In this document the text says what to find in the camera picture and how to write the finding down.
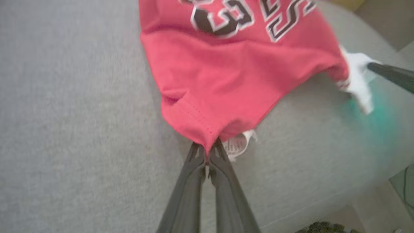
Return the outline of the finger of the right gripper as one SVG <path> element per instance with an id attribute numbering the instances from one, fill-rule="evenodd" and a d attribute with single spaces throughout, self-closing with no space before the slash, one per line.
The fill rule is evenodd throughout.
<path id="1" fill-rule="evenodd" d="M 414 93 L 414 71 L 377 62 L 369 62 L 367 68 L 405 91 Z"/>

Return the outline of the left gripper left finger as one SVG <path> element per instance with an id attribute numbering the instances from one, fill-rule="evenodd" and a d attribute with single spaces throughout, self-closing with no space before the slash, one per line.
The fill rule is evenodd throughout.
<path id="1" fill-rule="evenodd" d="M 205 150 L 192 143 L 168 201 L 158 233 L 199 233 L 202 185 L 206 177 Z"/>

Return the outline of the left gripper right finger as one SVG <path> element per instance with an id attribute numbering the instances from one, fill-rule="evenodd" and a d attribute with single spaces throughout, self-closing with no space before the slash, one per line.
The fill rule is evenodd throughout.
<path id="1" fill-rule="evenodd" d="M 216 232 L 260 233 L 232 163 L 217 139 L 209 152 L 209 178 L 215 187 Z"/>

